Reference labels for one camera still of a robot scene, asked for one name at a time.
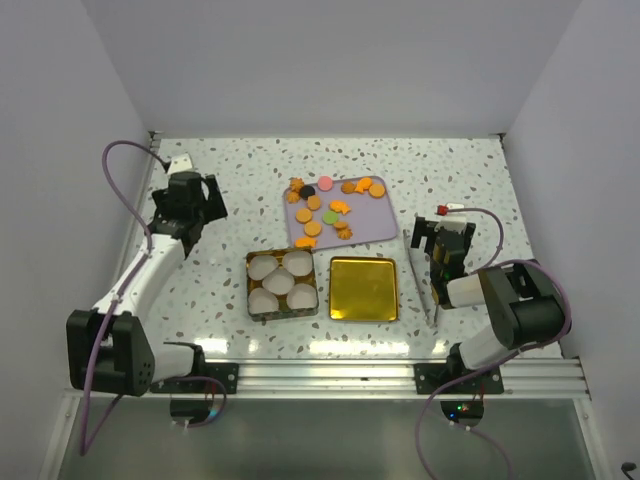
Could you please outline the metal serving tongs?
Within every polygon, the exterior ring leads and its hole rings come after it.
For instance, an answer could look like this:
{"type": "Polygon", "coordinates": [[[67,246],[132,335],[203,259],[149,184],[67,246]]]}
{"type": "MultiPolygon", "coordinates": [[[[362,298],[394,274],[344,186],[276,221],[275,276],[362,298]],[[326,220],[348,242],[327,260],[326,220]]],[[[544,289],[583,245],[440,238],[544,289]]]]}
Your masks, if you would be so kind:
{"type": "Polygon", "coordinates": [[[411,247],[412,233],[402,230],[405,251],[409,260],[410,268],[416,283],[422,309],[425,314],[426,323],[429,327],[435,328],[439,314],[439,307],[432,298],[430,284],[430,258],[423,252],[423,248],[411,247]]]}

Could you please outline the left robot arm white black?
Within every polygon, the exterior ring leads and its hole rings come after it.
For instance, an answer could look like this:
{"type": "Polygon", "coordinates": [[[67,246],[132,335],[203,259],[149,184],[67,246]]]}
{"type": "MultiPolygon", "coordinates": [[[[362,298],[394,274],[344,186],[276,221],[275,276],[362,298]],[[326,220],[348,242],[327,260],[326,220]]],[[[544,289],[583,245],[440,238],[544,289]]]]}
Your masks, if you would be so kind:
{"type": "Polygon", "coordinates": [[[225,218],[227,210],[216,177],[195,171],[170,175],[167,187],[152,198],[156,210],[134,260],[91,309],[76,309],[67,319],[69,376],[77,390],[141,396],[152,384],[170,379],[189,393],[207,383],[200,347],[152,339],[145,325],[204,227],[225,218]]]}

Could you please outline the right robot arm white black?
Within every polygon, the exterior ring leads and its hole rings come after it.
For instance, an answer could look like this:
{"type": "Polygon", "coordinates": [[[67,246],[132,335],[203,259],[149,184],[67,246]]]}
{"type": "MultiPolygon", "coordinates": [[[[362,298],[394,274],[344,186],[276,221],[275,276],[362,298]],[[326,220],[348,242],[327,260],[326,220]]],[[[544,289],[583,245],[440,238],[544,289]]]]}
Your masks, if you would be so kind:
{"type": "Polygon", "coordinates": [[[439,221],[415,219],[409,244],[429,260],[428,285],[437,312],[486,307],[489,325],[453,345],[441,372],[428,377],[461,393],[519,353],[558,341],[572,324],[566,294],[537,260],[490,260],[466,271],[475,225],[464,215],[471,212],[489,213],[441,205],[439,221]]]}

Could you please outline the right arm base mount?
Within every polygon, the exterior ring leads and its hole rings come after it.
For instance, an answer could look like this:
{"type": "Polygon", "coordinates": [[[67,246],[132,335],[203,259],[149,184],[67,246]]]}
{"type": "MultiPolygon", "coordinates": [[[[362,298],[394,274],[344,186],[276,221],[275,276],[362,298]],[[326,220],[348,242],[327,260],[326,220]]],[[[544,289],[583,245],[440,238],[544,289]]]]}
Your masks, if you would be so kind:
{"type": "Polygon", "coordinates": [[[429,400],[428,409],[438,404],[447,421],[466,427],[483,419],[489,395],[505,392],[499,368],[477,374],[459,365],[416,363],[413,372],[416,393],[429,400]]]}

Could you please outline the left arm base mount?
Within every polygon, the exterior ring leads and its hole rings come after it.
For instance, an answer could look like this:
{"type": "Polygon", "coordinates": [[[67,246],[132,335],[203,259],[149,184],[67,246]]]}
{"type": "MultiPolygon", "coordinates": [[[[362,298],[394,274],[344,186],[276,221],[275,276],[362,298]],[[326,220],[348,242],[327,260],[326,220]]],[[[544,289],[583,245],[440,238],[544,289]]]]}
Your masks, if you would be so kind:
{"type": "Polygon", "coordinates": [[[168,395],[172,421],[188,430],[218,420],[228,397],[237,393],[238,380],[238,363],[206,363],[196,375],[155,383],[150,392],[168,395]]]}

